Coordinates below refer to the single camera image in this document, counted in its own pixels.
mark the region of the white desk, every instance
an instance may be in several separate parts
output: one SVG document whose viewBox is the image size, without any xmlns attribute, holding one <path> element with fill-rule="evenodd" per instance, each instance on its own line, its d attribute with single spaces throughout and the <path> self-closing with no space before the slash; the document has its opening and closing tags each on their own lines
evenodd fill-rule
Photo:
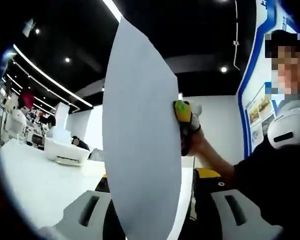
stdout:
<svg viewBox="0 0 300 240">
<path fill-rule="evenodd" d="M 3 173 L 15 203 L 39 229 L 57 224 L 63 210 L 87 190 L 95 190 L 106 173 L 103 162 L 85 161 L 82 167 L 60 165 L 34 147 L 10 140 L 0 150 Z M 169 240 L 176 240 L 189 207 L 192 167 L 182 167 L 180 198 Z"/>
</svg>

